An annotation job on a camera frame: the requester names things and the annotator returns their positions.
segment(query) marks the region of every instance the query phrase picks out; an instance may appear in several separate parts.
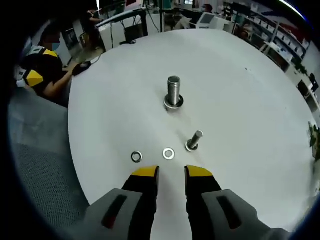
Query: washer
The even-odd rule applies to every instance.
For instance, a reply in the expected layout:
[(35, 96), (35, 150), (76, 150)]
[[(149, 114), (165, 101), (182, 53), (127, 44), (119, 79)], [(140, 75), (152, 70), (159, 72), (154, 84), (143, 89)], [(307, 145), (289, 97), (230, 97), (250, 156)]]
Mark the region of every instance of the washer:
[[(170, 153), (171, 153), (171, 156), (166, 156), (166, 153), (167, 153), (167, 152), (170, 152)], [(166, 149), (163, 150), (162, 155), (163, 155), (164, 159), (166, 159), (166, 160), (172, 160), (172, 159), (174, 159), (174, 157), (175, 157), (175, 151), (174, 151), (172, 148), (166, 148)]]
[(131, 154), (131, 159), (132, 159), (132, 161), (134, 161), (135, 163), (140, 163), (141, 160), (142, 160), (142, 154), (141, 154), (141, 152), (139, 152), (139, 151), (134, 151), (134, 152)]

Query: black and yellow shirt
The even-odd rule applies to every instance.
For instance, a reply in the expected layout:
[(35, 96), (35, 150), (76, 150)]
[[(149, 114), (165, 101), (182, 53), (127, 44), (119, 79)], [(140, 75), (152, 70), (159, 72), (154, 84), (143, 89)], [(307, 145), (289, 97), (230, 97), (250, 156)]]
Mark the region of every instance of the black and yellow shirt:
[(27, 71), (32, 71), (31, 74), (38, 76), (33, 77), (32, 80), (27, 80), (26, 84), (42, 97), (44, 96), (44, 90), (51, 82), (55, 84), (66, 74), (58, 55), (45, 48), (42, 48), (36, 54), (26, 56), (20, 66)]

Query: white round table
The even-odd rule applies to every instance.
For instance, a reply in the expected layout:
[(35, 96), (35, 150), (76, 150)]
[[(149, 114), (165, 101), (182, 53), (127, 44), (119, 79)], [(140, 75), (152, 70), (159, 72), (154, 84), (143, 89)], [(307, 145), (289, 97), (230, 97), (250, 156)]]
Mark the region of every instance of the white round table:
[[(164, 108), (167, 80), (181, 78), (184, 105)], [(90, 204), (122, 188), (142, 166), (160, 166), (151, 239), (192, 239), (185, 165), (211, 171), (222, 189), (291, 231), (306, 210), (312, 113), (270, 59), (219, 30), (165, 32), (104, 53), (72, 80), (68, 127), (75, 170)], [(197, 151), (185, 150), (196, 130)], [(173, 160), (163, 150), (175, 151)], [(140, 151), (140, 163), (131, 160)]]

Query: window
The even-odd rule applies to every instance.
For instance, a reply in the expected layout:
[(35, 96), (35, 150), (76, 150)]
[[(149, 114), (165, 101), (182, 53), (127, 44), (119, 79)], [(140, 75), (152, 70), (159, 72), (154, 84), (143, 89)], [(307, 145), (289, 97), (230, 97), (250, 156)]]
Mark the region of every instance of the window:
[(192, 5), (194, 0), (184, 0), (184, 4)]

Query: bolt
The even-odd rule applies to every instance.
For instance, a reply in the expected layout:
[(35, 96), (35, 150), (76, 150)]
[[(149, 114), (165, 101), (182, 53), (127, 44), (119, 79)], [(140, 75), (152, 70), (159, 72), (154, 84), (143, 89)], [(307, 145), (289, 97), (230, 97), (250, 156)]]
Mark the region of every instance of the bolt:
[(189, 151), (189, 152), (193, 152), (195, 150), (198, 149), (198, 142), (200, 140), (200, 138), (202, 138), (204, 136), (204, 133), (200, 130), (196, 131), (196, 133), (193, 135), (192, 139), (188, 140), (185, 143), (185, 148)]
[(168, 78), (168, 102), (172, 106), (179, 103), (180, 97), (180, 77), (171, 76)]

